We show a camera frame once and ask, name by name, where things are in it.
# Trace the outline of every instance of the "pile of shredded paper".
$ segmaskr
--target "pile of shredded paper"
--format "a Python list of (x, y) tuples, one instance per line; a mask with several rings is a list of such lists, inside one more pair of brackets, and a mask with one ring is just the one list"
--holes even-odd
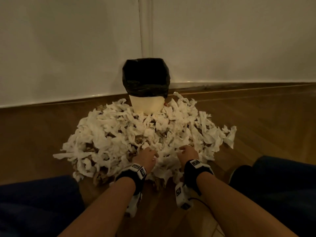
[(216, 127), (210, 114), (195, 108), (195, 100), (189, 101), (177, 92), (174, 95), (179, 98), (177, 102), (172, 99), (152, 115), (134, 113), (125, 99), (94, 109), (80, 120), (75, 133), (63, 144), (66, 152), (53, 157), (67, 158), (77, 181), (88, 176), (98, 185), (127, 167), (140, 149), (150, 147), (160, 157), (147, 179), (163, 179), (166, 185), (172, 177), (174, 183), (179, 183), (183, 175), (177, 158), (180, 146), (194, 146), (205, 163), (214, 160), (214, 152), (223, 142), (233, 148), (237, 128)]

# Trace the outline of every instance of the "bin liner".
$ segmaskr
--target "bin liner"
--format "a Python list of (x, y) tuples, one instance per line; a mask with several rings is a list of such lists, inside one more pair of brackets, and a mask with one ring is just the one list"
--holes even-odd
[(127, 60), (123, 66), (123, 85), (136, 97), (168, 96), (170, 74), (161, 58)]

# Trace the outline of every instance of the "cable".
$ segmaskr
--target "cable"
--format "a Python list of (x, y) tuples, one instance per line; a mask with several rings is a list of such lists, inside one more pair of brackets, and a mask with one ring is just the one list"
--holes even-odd
[(211, 208), (210, 208), (203, 200), (200, 200), (200, 199), (195, 198), (195, 197), (188, 198), (188, 200), (197, 200), (197, 201), (201, 202), (202, 204), (204, 204), (204, 205), (209, 209), (209, 211), (210, 211), (211, 214), (213, 215), (213, 212), (212, 212)]

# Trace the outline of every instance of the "wooden floor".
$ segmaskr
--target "wooden floor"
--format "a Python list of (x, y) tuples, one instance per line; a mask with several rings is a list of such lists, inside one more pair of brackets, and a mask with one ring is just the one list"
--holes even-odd
[[(221, 146), (211, 163), (218, 178), (227, 179), (234, 167), (251, 165), (261, 155), (316, 164), (316, 84), (182, 93), (197, 100), (199, 110), (211, 113), (216, 125), (237, 126), (234, 149)], [(71, 174), (71, 164), (52, 154), (59, 152), (90, 110), (122, 96), (127, 97), (0, 109), (0, 184)], [(88, 178), (79, 185), (87, 205), (106, 188), (94, 187)], [(123, 220), (118, 236), (221, 236), (200, 203), (187, 212), (176, 207), (173, 183), (161, 192), (146, 183), (143, 194), (136, 217)]]

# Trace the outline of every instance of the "white wall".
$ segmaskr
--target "white wall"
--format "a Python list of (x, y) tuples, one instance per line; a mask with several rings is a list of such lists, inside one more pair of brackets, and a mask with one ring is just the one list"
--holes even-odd
[(0, 106), (124, 93), (138, 0), (0, 0)]
[(173, 82), (316, 81), (316, 0), (153, 0)]

